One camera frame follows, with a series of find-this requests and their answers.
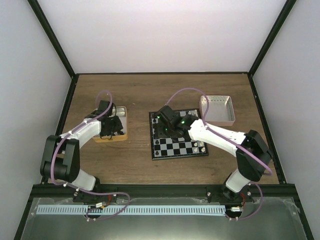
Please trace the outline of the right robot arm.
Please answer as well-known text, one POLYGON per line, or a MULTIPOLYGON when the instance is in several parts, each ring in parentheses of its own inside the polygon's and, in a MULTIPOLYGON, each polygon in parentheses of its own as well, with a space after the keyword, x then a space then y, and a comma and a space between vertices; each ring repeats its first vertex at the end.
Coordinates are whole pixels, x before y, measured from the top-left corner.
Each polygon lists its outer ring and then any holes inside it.
POLYGON ((260 181, 263 175, 272 175, 269 163, 273 154, 255 130, 248 133, 227 130, 208 124, 203 117, 191 113, 181 116, 168 105, 155 112, 154 117, 163 125, 168 137, 203 142, 235 157, 237 168, 221 187, 223 198, 229 202, 236 200, 249 183, 260 181))

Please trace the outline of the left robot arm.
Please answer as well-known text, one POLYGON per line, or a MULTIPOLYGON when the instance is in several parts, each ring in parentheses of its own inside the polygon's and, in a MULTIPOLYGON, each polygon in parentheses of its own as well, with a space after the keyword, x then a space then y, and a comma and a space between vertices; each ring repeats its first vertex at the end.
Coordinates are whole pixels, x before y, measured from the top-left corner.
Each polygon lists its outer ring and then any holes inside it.
POLYGON ((96 143, 126 140, 127 122, 126 107, 101 100, 72 130, 46 139, 40 174, 57 185, 84 190, 89 201, 97 202, 102 196, 99 179, 81 169, 80 149, 90 140, 96 143))

